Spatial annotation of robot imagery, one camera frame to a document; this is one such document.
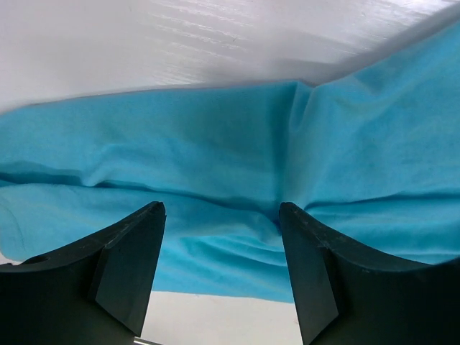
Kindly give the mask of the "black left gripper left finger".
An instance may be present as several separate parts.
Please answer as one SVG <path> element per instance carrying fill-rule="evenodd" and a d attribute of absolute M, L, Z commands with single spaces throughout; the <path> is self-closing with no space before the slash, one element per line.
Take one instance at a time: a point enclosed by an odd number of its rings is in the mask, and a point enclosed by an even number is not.
<path fill-rule="evenodd" d="M 1 266 L 3 344 L 132 344 L 165 231 L 152 202 L 64 247 Z"/>

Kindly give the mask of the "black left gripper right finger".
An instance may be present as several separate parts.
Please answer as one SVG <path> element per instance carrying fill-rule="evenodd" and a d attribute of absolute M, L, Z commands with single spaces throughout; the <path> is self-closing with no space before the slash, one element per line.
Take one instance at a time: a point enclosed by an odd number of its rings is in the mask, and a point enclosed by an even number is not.
<path fill-rule="evenodd" d="M 282 203 L 279 217 L 304 344 L 459 342 L 458 259 L 386 254 L 293 203 Z"/>

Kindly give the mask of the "turquoise t-shirt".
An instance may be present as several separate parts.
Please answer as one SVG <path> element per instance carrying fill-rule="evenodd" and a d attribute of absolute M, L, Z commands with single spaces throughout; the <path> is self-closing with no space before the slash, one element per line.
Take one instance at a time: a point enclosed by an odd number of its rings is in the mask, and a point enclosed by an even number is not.
<path fill-rule="evenodd" d="M 344 78 L 151 90 L 1 115 L 1 252 L 23 261 L 152 202 L 156 290 L 292 301 L 292 202 L 383 252 L 459 255 L 459 25 Z"/>

